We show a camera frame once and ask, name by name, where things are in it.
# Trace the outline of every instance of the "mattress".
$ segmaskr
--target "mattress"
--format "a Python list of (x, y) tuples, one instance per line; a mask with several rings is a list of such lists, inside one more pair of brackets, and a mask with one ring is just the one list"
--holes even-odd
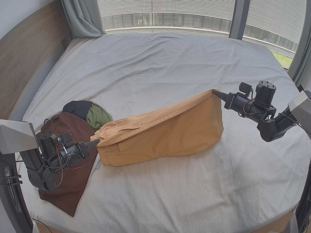
[[(237, 92), (240, 82), (277, 87), (282, 112), (298, 94), (262, 45), (180, 33), (104, 35), (72, 41), (33, 98), (23, 120), (38, 132), (72, 100), (104, 107), (114, 120), (153, 111), (209, 89)], [(294, 127), (264, 142), (256, 123), (223, 108), (215, 146), (183, 157), (113, 167), (90, 176), (74, 217), (39, 198), (19, 173), (30, 215), (63, 232), (250, 232), (299, 201), (311, 144)]]

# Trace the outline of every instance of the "green lawn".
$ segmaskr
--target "green lawn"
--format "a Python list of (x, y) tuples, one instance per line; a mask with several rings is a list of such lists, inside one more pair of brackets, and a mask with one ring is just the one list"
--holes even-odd
[(293, 61), (292, 59), (284, 56), (284, 55), (281, 55), (281, 54), (278, 54), (278, 53), (275, 53), (275, 52), (272, 52), (272, 54), (274, 55), (274, 57), (278, 60), (278, 62), (282, 65), (282, 67), (284, 68), (288, 68), (291, 64), (291, 62)]

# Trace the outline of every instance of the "gray bed sheet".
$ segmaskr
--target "gray bed sheet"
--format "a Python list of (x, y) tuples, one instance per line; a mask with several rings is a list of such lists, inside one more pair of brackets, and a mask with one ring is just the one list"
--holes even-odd
[[(56, 63), (24, 120), (36, 132), (71, 100), (103, 106), (114, 120), (173, 105), (208, 89), (236, 92), (240, 82), (277, 87), (283, 111), (298, 90), (262, 45), (179, 33), (80, 39)], [(294, 127), (264, 142), (256, 123), (223, 109), (224, 133), (191, 156), (101, 166), (72, 218), (40, 200), (24, 178), (31, 216), (64, 232), (249, 232), (289, 212), (300, 199), (310, 140)], [(19, 173), (27, 177), (20, 164)]]

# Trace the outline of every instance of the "wooden headboard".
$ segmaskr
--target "wooden headboard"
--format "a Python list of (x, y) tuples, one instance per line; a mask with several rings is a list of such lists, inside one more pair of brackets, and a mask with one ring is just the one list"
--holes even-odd
[(33, 74), (69, 32), (61, 2), (55, 0), (0, 40), (0, 119), (9, 118)]

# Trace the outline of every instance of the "curtain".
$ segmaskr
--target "curtain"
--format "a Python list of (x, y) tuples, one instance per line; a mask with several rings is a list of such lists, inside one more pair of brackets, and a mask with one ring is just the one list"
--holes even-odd
[(61, 0), (73, 37), (100, 37), (101, 25), (97, 0)]
[(311, 68), (311, 17), (309, 15), (311, 15), (311, 1), (307, 0), (305, 23), (300, 42), (287, 72), (297, 87), (300, 86), (306, 70)]

